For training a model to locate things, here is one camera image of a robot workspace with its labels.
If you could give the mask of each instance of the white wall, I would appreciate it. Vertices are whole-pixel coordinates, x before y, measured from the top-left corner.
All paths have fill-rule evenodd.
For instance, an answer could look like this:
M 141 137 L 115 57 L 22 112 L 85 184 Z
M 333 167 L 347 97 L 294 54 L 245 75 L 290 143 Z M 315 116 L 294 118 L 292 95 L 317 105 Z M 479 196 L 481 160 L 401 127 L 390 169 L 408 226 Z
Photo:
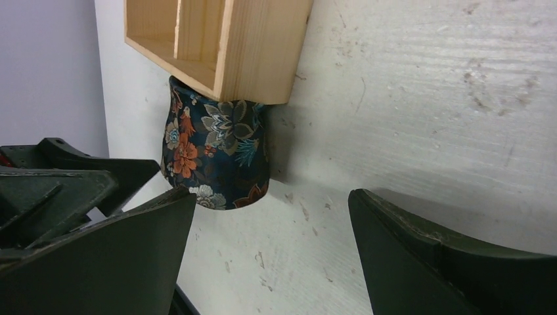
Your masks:
M 123 43 L 121 1 L 96 5 L 110 154 L 159 159 L 168 73 Z M 370 314 L 353 188 L 557 254 L 555 1 L 316 0 L 298 77 L 269 195 L 196 210 L 179 284 L 202 314 Z
M 0 3 L 0 145 L 108 156 L 94 0 Z

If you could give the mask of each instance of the cloth bag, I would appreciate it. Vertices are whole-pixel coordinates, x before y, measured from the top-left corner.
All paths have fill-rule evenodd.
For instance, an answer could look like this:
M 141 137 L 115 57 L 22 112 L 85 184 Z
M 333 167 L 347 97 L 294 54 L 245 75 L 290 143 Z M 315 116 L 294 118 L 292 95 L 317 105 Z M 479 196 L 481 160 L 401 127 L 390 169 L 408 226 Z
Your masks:
M 209 209 L 236 209 L 261 199 L 269 187 L 264 104 L 216 102 L 176 77 L 162 144 L 168 182 L 197 195 Z

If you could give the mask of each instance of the wood grain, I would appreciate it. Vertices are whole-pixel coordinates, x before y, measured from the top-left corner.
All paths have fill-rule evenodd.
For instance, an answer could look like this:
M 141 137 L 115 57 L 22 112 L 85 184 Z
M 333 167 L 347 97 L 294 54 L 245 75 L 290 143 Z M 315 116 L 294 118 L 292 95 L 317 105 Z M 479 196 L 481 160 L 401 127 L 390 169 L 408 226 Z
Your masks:
M 125 0 L 125 34 L 161 41 L 174 39 L 177 0 Z
M 215 93 L 288 102 L 312 0 L 233 1 L 225 7 Z
M 210 98 L 282 104 L 290 98 L 312 3 L 127 0 L 127 42 Z M 156 47 L 141 47 L 137 38 Z M 197 62 L 196 72 L 186 72 L 188 62 Z

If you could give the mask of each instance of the wooden box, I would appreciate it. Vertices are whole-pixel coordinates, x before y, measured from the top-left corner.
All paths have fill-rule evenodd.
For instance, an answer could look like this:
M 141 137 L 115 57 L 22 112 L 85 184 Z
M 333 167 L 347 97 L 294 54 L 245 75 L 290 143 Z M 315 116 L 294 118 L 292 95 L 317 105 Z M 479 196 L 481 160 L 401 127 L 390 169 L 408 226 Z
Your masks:
M 125 42 L 218 101 L 288 102 L 313 0 L 125 0 Z

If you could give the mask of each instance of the dark green plastic part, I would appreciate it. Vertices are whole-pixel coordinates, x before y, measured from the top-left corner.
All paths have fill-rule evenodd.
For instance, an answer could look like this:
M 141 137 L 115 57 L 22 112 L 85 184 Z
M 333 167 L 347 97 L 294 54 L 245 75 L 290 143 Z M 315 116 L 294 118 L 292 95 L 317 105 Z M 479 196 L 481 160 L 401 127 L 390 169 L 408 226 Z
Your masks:
M 557 257 L 470 238 L 366 190 L 348 203 L 374 314 L 557 314 Z

